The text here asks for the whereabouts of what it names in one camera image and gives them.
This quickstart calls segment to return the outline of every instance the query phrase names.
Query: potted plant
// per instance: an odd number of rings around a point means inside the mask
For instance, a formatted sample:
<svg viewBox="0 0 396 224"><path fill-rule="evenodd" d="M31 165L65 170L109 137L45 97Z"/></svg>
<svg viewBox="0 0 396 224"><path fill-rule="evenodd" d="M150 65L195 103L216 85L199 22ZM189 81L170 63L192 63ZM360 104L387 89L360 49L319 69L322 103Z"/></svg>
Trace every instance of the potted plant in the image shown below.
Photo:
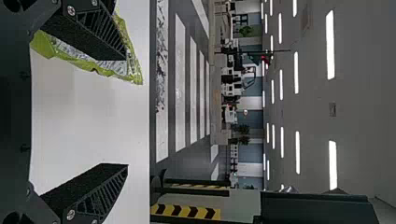
<svg viewBox="0 0 396 224"><path fill-rule="evenodd" d="M249 37L251 33L253 33L253 28L251 26L244 26L239 29L239 34L241 34L242 37Z"/></svg>
<svg viewBox="0 0 396 224"><path fill-rule="evenodd" d="M250 142L250 137L249 136L245 136L245 135L241 136L239 138L231 138L229 140L229 143L231 145L241 144L241 145L247 146L249 142Z"/></svg>
<svg viewBox="0 0 396 224"><path fill-rule="evenodd" d="M241 134L249 134L250 133L250 127L246 124L238 125L235 124L231 127L233 131L241 133Z"/></svg>

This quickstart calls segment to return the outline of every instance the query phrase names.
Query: gray floor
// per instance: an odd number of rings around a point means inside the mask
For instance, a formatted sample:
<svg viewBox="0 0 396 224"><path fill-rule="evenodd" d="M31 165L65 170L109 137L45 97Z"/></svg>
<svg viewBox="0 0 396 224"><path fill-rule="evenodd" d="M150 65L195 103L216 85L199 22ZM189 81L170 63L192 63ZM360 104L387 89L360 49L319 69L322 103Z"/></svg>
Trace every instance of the gray floor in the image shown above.
<svg viewBox="0 0 396 224"><path fill-rule="evenodd" d="M157 36L157 20L158 15L157 4L162 3L163 0L151 0L150 2L150 97L149 97L149 118L150 118L150 174L157 175L162 169L168 169L173 178L193 178L193 179L210 179L213 170L219 163L219 179L225 176L225 163L226 155L225 149L219 148L219 155L212 161L211 160L211 150L210 150L210 135L209 131L205 129L205 137L201 139L201 129L202 123L201 119L205 120L205 123L209 119L208 115L205 113L201 115L201 107L204 111L207 110L207 99L202 101L202 93L200 92L201 84L205 83L204 93L206 94L209 88L206 86L206 75L207 63L204 63L204 77L205 80L202 82L200 80L200 73L202 67L201 64L202 57L200 57L200 52L204 55L205 61L208 61L208 38L205 33L205 28L202 25L197 10L195 9L192 0L168 0L169 7L166 18L168 23L168 49L165 54L167 55L167 71L165 75L167 76L167 100L165 100L167 109L167 127L164 134L167 132L167 157L164 160L157 161L157 146L158 146L158 131L159 127L157 125L157 112L158 112L158 65L156 59L161 52L158 51L158 36ZM208 14L208 2L207 0L202 0L202 5L205 10L205 15ZM176 70L177 70L177 53L176 53L176 19L177 16L182 21L185 27L185 148L177 152L176 139L177 131L176 125L179 117L176 116ZM196 43L197 46L197 61L196 61L196 74L198 79L196 81L197 90L197 114L196 114L196 125L197 125L197 141L191 141L191 38Z"/></svg>

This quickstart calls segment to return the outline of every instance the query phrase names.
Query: yellow and black hazard stripe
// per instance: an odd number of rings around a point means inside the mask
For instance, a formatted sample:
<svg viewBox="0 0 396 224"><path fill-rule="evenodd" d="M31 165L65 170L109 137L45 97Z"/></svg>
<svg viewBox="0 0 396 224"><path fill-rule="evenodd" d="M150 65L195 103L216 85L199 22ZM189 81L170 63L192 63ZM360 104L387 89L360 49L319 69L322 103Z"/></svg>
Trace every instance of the yellow and black hazard stripe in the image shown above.
<svg viewBox="0 0 396 224"><path fill-rule="evenodd" d="M181 206L173 204L156 203L151 206L152 216L184 217L193 219L220 220L220 209L203 208L195 206Z"/></svg>
<svg viewBox="0 0 396 224"><path fill-rule="evenodd" d="M172 188L191 188L191 189L229 189L230 187L217 185L192 185L192 184L173 184Z"/></svg>

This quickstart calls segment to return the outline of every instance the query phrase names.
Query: screw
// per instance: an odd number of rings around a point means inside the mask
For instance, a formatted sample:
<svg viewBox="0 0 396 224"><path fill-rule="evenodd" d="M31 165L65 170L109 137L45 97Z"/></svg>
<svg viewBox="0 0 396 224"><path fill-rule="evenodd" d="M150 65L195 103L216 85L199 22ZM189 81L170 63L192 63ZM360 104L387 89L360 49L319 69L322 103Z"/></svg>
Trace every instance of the screw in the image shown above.
<svg viewBox="0 0 396 224"><path fill-rule="evenodd" d="M76 16L76 9L72 6L68 6L67 13L69 13L70 16Z"/></svg>
<svg viewBox="0 0 396 224"><path fill-rule="evenodd" d="M67 218L67 220L71 221L71 220L73 220L75 215L76 215L76 211L72 209L67 213L66 218Z"/></svg>

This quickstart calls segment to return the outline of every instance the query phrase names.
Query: rectangular light panel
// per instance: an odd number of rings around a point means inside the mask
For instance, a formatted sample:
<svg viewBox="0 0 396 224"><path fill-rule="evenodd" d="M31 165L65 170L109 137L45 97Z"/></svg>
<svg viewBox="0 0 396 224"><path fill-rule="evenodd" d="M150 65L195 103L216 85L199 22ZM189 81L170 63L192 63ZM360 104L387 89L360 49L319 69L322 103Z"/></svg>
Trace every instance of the rectangular light panel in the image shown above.
<svg viewBox="0 0 396 224"><path fill-rule="evenodd" d="M262 108L265 108L265 91L262 91Z"/></svg>
<svg viewBox="0 0 396 224"><path fill-rule="evenodd" d="M270 0L270 16L273 15L273 11L274 11L274 9L273 9L273 0Z"/></svg>
<svg viewBox="0 0 396 224"><path fill-rule="evenodd" d="M297 16L297 0L293 0L293 17Z"/></svg>
<svg viewBox="0 0 396 224"><path fill-rule="evenodd" d="M272 130L272 135L273 135L273 149L275 149L275 124L273 124L273 130Z"/></svg>
<svg viewBox="0 0 396 224"><path fill-rule="evenodd" d="M264 19L264 3L262 3L262 19Z"/></svg>
<svg viewBox="0 0 396 224"><path fill-rule="evenodd" d="M271 80L271 97L272 97L272 104L275 103L275 82L274 80Z"/></svg>
<svg viewBox="0 0 396 224"><path fill-rule="evenodd" d="M265 13L265 34L268 34L268 16Z"/></svg>
<svg viewBox="0 0 396 224"><path fill-rule="evenodd" d="M270 143L270 124L267 123L267 143Z"/></svg>
<svg viewBox="0 0 396 224"><path fill-rule="evenodd" d="M267 161L267 180L270 180L270 161Z"/></svg>
<svg viewBox="0 0 396 224"><path fill-rule="evenodd" d="M265 158L265 153L264 153L264 154L262 154L262 167L264 168L264 171L266 170L265 169L266 168L265 162L266 162L266 158Z"/></svg>
<svg viewBox="0 0 396 224"><path fill-rule="evenodd" d="M330 11L326 16L326 47L327 47L327 79L335 77L334 59L334 12Z"/></svg>
<svg viewBox="0 0 396 224"><path fill-rule="evenodd" d="M278 16L278 22L279 22L279 44L282 44L282 13L279 13Z"/></svg>
<svg viewBox="0 0 396 224"><path fill-rule="evenodd" d="M300 174L300 132L296 132L296 173Z"/></svg>
<svg viewBox="0 0 396 224"><path fill-rule="evenodd" d="M274 51L274 36L271 35L271 51Z"/></svg>
<svg viewBox="0 0 396 224"><path fill-rule="evenodd" d="M294 53L294 93L298 94L300 91L298 80L298 52Z"/></svg>
<svg viewBox="0 0 396 224"><path fill-rule="evenodd" d="M285 130L280 128L280 158L285 157Z"/></svg>
<svg viewBox="0 0 396 224"><path fill-rule="evenodd" d="M283 100L283 70L279 70L279 99Z"/></svg>
<svg viewBox="0 0 396 224"><path fill-rule="evenodd" d="M330 164L330 189L336 189L338 185L337 144L334 141L329 141L329 164Z"/></svg>

